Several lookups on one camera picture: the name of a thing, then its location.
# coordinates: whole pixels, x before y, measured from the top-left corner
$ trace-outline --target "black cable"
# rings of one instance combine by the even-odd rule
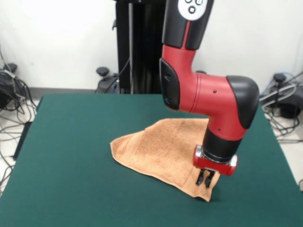
[[[303,140],[285,140],[285,139],[283,139],[283,140],[278,140],[279,141],[279,143],[302,143],[303,142]]]
[[[298,77],[300,77],[300,76],[302,76],[302,75],[303,75],[303,71],[300,72],[300,73],[298,73],[296,76],[294,76],[293,78],[289,79],[288,81],[286,81],[286,83],[287,83],[287,82],[290,82],[290,81],[293,81],[294,79],[297,79]]]
[[[10,119],[10,118],[7,118],[7,117],[3,117],[3,116],[1,116],[1,115],[0,115],[0,118],[3,118],[3,119],[5,119],[5,120],[7,120],[7,121],[10,121],[10,122],[14,122],[14,123],[19,124],[19,122],[15,121],[15,120],[12,120],[12,119]]]
[[[17,137],[12,137],[11,139],[7,139],[7,140],[1,140],[0,139],[0,142],[7,142],[7,141],[11,141],[11,140],[16,140],[16,139],[19,139],[21,136],[17,136]]]
[[[20,125],[23,125],[23,124],[15,124],[15,125],[11,125],[11,126],[7,126],[7,127],[4,127],[0,130],[0,132],[3,132],[5,131],[6,129],[10,129],[10,128],[14,128],[14,127],[17,127],[17,126],[20,126]]]
[[[1,44],[0,44],[0,57],[1,57],[1,59],[2,59],[2,61],[3,61],[3,63],[4,63],[4,65],[6,65],[6,66],[8,67],[8,69],[9,69],[9,71],[11,71],[9,65],[8,65],[8,64],[5,62],[5,60],[4,60],[4,57],[3,57],[3,54],[2,54],[2,50],[1,50]]]
[[[7,157],[13,157],[13,156],[4,156],[4,158],[7,158]],[[0,157],[0,159],[2,159],[2,157]]]
[[[124,67],[122,68],[122,70],[119,72],[119,74],[117,75],[116,79],[114,79],[114,81],[108,86],[108,88],[105,90],[104,93],[106,93],[111,87],[112,85],[119,79],[119,77],[121,76],[121,74],[124,72],[124,70],[126,69],[126,67],[128,66],[130,62],[130,58],[127,60],[127,62],[125,63]]]
[[[11,168],[11,165],[7,162],[7,160],[6,160],[5,157],[3,156],[2,152],[1,152],[1,149],[0,149],[0,156],[1,156],[1,158],[3,159],[3,161],[8,165],[8,167]]]

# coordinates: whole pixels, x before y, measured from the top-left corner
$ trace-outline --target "green tabletop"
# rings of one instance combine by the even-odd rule
[[[172,117],[197,116],[158,95],[45,96],[0,199],[0,226],[303,225],[302,193],[261,109],[210,203],[113,160],[113,139]]]

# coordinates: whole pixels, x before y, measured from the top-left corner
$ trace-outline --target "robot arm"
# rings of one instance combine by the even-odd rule
[[[203,145],[194,151],[194,166],[232,175],[235,155],[258,108],[257,84],[247,77],[219,77],[194,72],[192,62],[201,44],[214,0],[167,0],[160,78],[163,100],[172,110],[209,116]]]

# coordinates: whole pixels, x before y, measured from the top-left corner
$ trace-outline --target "black device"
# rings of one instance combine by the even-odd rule
[[[279,108],[282,117],[288,119],[297,117],[303,110],[303,84],[287,81],[283,73],[277,73],[273,78],[275,85],[269,89],[268,93],[276,92],[276,94],[262,100],[261,105],[272,102],[268,107]]]
[[[125,93],[161,94],[159,59],[166,0],[116,0],[119,86]]]

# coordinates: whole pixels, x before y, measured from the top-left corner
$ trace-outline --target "orange towel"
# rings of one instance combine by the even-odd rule
[[[201,144],[207,119],[165,119],[110,143],[113,158],[141,174],[171,184],[192,197],[210,201],[219,179],[216,173],[209,188],[196,185],[200,169],[193,166],[194,149]]]

